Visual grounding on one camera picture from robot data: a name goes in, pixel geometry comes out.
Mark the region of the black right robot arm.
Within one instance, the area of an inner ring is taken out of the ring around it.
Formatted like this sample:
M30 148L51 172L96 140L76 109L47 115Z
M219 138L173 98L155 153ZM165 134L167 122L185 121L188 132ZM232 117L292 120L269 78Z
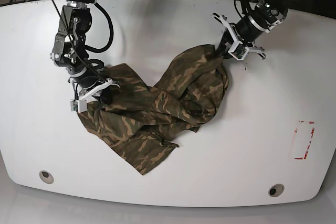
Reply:
M89 57L90 52L100 54L111 47L114 29L109 14L97 0L66 1L67 4L58 12L60 22L50 58L57 67L65 68L70 75L69 82L74 89L71 110L82 113L87 110L89 102L106 101L106 88L119 85L117 81L103 75L103 61ZM109 39L102 48L86 44L86 33L92 25L90 4L102 12L108 23Z

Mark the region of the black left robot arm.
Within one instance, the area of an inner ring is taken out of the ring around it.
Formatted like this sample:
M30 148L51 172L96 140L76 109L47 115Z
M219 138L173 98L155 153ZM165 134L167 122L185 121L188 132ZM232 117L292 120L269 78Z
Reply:
M266 58L263 47L257 47L255 41L263 33L269 33L287 17L288 8L284 0L257 0L254 8L249 0L239 0L241 12L237 23L229 23L225 15L212 15L225 27L215 53L224 59L234 58L243 61L248 54L256 53Z

